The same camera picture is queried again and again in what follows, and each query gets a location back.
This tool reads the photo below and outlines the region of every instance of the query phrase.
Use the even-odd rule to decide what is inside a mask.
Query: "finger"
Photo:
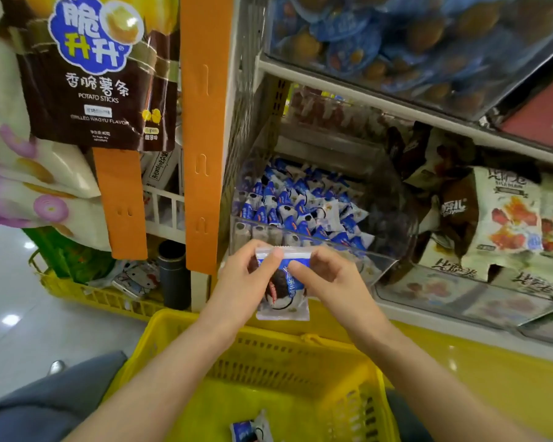
[[[239,250],[237,250],[233,254],[232,259],[236,262],[238,266],[247,268],[248,264],[250,263],[250,259],[255,256],[256,248],[260,248],[260,247],[272,248],[272,245],[269,245],[266,242],[253,238],[250,240],[250,242],[248,242],[247,244],[242,246]]]
[[[311,290],[315,296],[321,298],[324,292],[327,291],[329,282],[301,262],[291,260],[288,268],[289,273],[305,284],[305,287]]]
[[[348,265],[348,261],[339,252],[326,246],[318,246],[311,253],[311,258],[326,264],[334,276]]]
[[[255,279],[261,280],[263,285],[267,285],[272,275],[278,270],[282,258],[285,257],[282,248],[274,248],[273,251],[268,254],[266,259],[262,261],[258,270],[254,271],[251,276]]]

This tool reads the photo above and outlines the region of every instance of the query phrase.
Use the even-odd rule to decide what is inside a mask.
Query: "gray tumbler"
[[[186,245],[165,240],[158,247],[160,284],[164,305],[174,310],[190,307],[190,270],[186,269]]]

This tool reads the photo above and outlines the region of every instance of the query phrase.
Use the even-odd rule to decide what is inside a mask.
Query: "white floor tile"
[[[43,377],[57,359],[74,365],[114,350],[131,355],[146,326],[51,297],[27,265],[31,246],[21,230],[0,226],[0,396]],[[8,326],[8,315],[20,320]]]

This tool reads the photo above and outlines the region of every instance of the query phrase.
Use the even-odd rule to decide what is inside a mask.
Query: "yellow shopping basket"
[[[106,397],[197,317],[157,312]],[[261,409],[275,442],[399,440],[382,373],[354,346],[251,327],[215,362],[168,439],[228,441],[231,423],[254,419]]]

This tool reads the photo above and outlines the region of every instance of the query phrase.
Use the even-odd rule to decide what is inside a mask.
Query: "green bag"
[[[106,276],[115,265],[110,252],[76,243],[51,226],[25,228],[23,232],[37,245],[41,257],[57,277],[86,284]]]

